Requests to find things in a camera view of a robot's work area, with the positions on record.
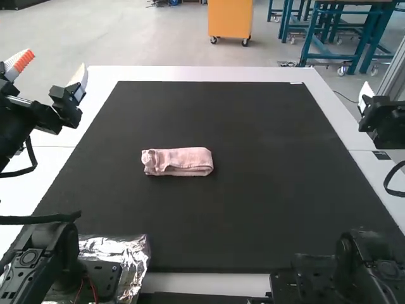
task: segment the table leg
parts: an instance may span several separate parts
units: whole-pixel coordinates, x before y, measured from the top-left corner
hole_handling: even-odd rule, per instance
[[[334,10],[335,8],[336,8],[336,4],[331,4],[329,7],[330,10]],[[325,43],[325,41],[328,37],[330,25],[332,24],[332,18],[333,18],[333,14],[326,15],[325,26],[323,28],[321,39],[320,39],[322,43]]]
[[[364,56],[363,62],[360,66],[359,72],[362,74],[367,73],[367,69],[371,64],[375,51],[377,50],[377,46],[380,43],[381,37],[384,34],[385,28],[387,27],[388,22],[394,12],[396,4],[395,3],[385,3],[382,6],[383,14],[380,15],[378,18],[378,22],[373,25],[371,32],[369,33],[368,41],[370,40],[370,36],[372,35],[370,45],[368,47],[367,53]]]
[[[283,5],[283,13],[281,16],[281,23],[280,23],[280,30],[278,31],[278,38],[281,39],[283,37],[284,25],[285,25],[285,12],[287,11],[287,5],[289,0],[284,0]]]
[[[344,4],[339,4],[337,6],[337,11],[343,11],[344,9]],[[329,43],[333,43],[335,40],[335,36],[337,33],[337,29],[339,27],[339,23],[340,23],[340,18],[341,18],[342,14],[340,13],[336,13],[334,18],[333,18],[333,25],[332,25],[332,29],[330,31],[330,35],[329,35]]]
[[[302,11],[304,9],[304,3],[305,3],[305,0],[301,0],[301,2],[299,3],[299,9],[298,9],[298,14],[297,14],[297,19],[299,21],[301,21]]]
[[[322,5],[320,6],[320,8],[321,8],[322,11],[325,11],[325,10],[328,9],[328,5],[327,5],[326,3],[325,3],[325,4],[322,4]],[[320,16],[319,16],[319,23],[318,23],[318,25],[319,25],[320,27],[322,27],[322,25],[325,23],[325,16],[326,16],[326,14],[320,13]]]
[[[307,20],[308,20],[309,11],[311,11],[311,0],[307,0],[307,1],[306,1],[306,8],[305,8],[305,14],[304,14],[304,21],[307,21]]]
[[[318,19],[318,10],[319,10],[320,4],[319,2],[315,1],[314,8],[312,10],[312,17],[311,17],[311,23],[309,24],[308,32],[305,38],[305,43],[304,46],[302,47],[301,50],[301,59],[299,60],[299,67],[305,67],[306,62],[308,59],[308,52],[309,52],[309,47],[311,46],[311,41],[312,37],[315,32],[315,27],[316,27],[316,21]]]
[[[268,14],[267,14],[267,22],[271,21],[271,12],[273,9],[273,0],[268,1]]]
[[[294,0],[288,0],[288,5],[287,5],[287,12],[283,11],[283,15],[285,14],[285,23],[284,23],[284,29],[283,29],[283,37],[281,42],[286,43],[287,42],[287,35],[289,34],[289,26],[290,26],[290,18],[292,14],[292,5],[294,3]]]
[[[375,24],[376,24],[378,15],[372,14],[372,15],[368,15],[368,17],[369,18],[367,19],[367,22],[363,28],[363,34],[361,35],[359,44],[357,45],[357,48],[356,48],[356,52],[354,53],[356,55],[356,57],[354,60],[352,60],[352,64],[349,67],[349,69],[347,70],[348,75],[354,75],[354,73],[356,72],[360,57],[363,54],[363,51],[364,51],[365,46],[367,45],[368,41],[370,41],[371,33],[375,29]]]

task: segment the gray floor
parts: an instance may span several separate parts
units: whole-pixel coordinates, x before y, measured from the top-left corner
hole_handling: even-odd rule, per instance
[[[17,80],[22,96],[47,100],[53,84],[65,84],[81,62],[88,65],[202,65],[275,67],[298,60],[302,39],[281,44],[279,23],[266,22],[267,0],[256,0],[252,42],[209,43],[207,6],[183,4],[146,8],[146,0],[51,0],[21,11],[0,11],[0,58],[30,48],[35,61]],[[275,7],[281,1],[275,1]],[[405,34],[400,14],[393,16],[384,40],[395,48]],[[356,39],[341,49],[352,51]],[[356,99],[365,80],[376,87],[383,75],[338,77],[336,68],[317,68],[332,89]],[[349,104],[356,112],[354,105]]]

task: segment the black cable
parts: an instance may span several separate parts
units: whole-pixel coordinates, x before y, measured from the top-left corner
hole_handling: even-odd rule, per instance
[[[344,96],[341,92],[338,92],[338,91],[333,91],[333,92],[334,92],[335,94],[338,94],[338,95],[342,96],[344,99],[350,101],[351,103],[357,103],[357,102],[351,100],[350,98],[347,98],[346,96]]]
[[[0,225],[34,225],[46,224],[51,222],[69,222],[73,223],[76,219],[82,216],[82,211],[76,211],[71,214],[52,214],[40,217],[5,217],[0,216]]]
[[[398,190],[392,190],[388,188],[388,184],[390,183],[392,177],[401,169],[403,166],[405,166],[405,160],[400,161],[397,163],[395,166],[392,167],[390,172],[388,172],[387,176],[384,179],[384,189],[386,190],[387,193],[393,195],[393,196],[398,196],[400,198],[405,198],[405,192],[398,191]]]
[[[16,177],[16,176],[24,175],[24,174],[34,171],[35,168],[37,168],[38,162],[37,162],[37,159],[35,158],[34,149],[32,148],[30,136],[28,136],[27,140],[25,141],[25,144],[27,146],[28,156],[30,157],[32,166],[25,168],[25,169],[18,170],[18,171],[14,171],[14,172],[0,173],[0,179],[6,178],[6,177]]]

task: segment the black foam mat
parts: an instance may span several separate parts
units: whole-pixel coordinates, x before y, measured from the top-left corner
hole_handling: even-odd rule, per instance
[[[138,304],[248,304],[244,296],[217,296],[187,293],[141,293]]]
[[[211,175],[144,175],[141,150],[191,146]],[[147,233],[151,271],[266,273],[355,227],[403,244],[304,84],[117,83],[35,214],[77,209],[81,234]]]

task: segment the blue metal frame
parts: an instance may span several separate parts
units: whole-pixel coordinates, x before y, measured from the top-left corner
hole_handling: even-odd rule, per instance
[[[333,4],[330,4],[330,2],[323,2],[323,1],[316,1],[314,8],[313,8],[313,14],[311,17],[311,23],[309,24],[309,27],[305,29],[305,32],[307,33],[306,35],[306,40],[304,43],[304,46],[301,51],[301,59],[299,62],[299,67],[305,67],[307,60],[308,59],[329,59],[329,60],[342,60],[342,61],[350,61],[351,64],[349,66],[349,69],[347,71],[348,75],[353,75],[357,69],[357,65],[360,61],[361,55],[363,54],[364,48],[366,44],[370,41],[370,37],[373,34],[376,36],[377,34],[375,33],[375,26],[377,23],[377,20],[383,19],[381,16],[386,16],[386,12],[384,11],[384,6],[382,3],[350,3],[352,5],[371,5],[371,9],[369,11],[343,11],[343,7],[341,4],[344,5],[342,2],[335,2]],[[342,15],[342,14],[355,14],[355,15],[368,15],[367,21],[364,24],[363,30],[362,30],[362,35],[359,41],[359,44],[356,48],[356,51],[354,54],[333,54],[330,52],[330,50],[324,45],[323,42],[327,39],[327,35],[329,33],[331,24],[332,24],[332,19],[329,17],[326,17],[323,19],[323,27],[321,30],[321,39],[317,38],[315,36],[315,30],[317,26],[317,21],[318,21],[318,16],[320,14],[325,15]],[[336,35],[336,32],[338,31],[340,27],[340,20],[335,19],[334,24],[332,26],[332,31],[333,37],[332,41],[334,39],[334,36]],[[287,35],[289,27],[284,26],[284,33]],[[318,50],[320,51],[319,53],[309,53],[309,47],[311,46],[311,43],[313,43]]]
[[[386,13],[380,16],[377,21],[375,30],[373,31],[373,34],[370,38],[370,45],[368,46],[367,53],[364,56],[363,62],[359,69],[360,73],[367,73],[368,67],[370,66],[373,59],[392,59],[394,57],[394,54],[391,51],[389,51],[384,45],[380,44],[380,40],[382,35],[384,34],[385,28],[388,25],[388,22],[390,21],[392,13],[396,9],[396,4],[397,3],[395,2],[383,4],[383,9]],[[377,48],[383,51],[385,55],[376,55],[375,51],[377,50]]]
[[[309,14],[308,10],[311,10],[311,8],[309,8],[309,6],[311,5],[311,0],[300,0],[300,1],[301,2],[299,3],[299,9],[292,9],[292,11],[291,11],[293,13],[297,13],[298,20],[300,20],[302,17],[302,12],[304,10],[305,1],[307,1],[307,8],[305,11],[305,16],[307,16],[307,18],[308,18],[308,14]],[[273,9],[273,0],[269,0],[268,12],[267,12],[267,22],[271,22],[271,16],[273,16],[273,15],[282,16],[283,14],[278,15],[277,13],[283,13],[283,12],[284,12],[284,9]]]
[[[294,0],[284,0],[284,13],[282,15],[282,21],[280,24],[280,30],[278,32],[278,38],[282,40],[282,43],[287,42],[287,36],[292,31],[302,32],[301,29],[306,29],[308,27],[308,22],[302,22],[298,19],[297,16],[292,14],[292,5]],[[338,30],[345,30],[345,31],[352,31],[355,29],[362,30],[364,24],[362,23],[355,23],[350,24],[340,19],[341,14],[350,14],[350,15],[368,15],[369,12],[367,11],[345,11],[343,13],[344,4],[340,1],[333,2],[331,4],[330,1],[319,1],[322,3],[321,7],[319,8],[320,14],[318,14],[316,23],[316,28],[322,28],[321,40],[323,42],[326,41],[327,35],[329,31],[331,31],[331,35],[329,37],[329,41],[333,42],[335,39],[335,35]]]

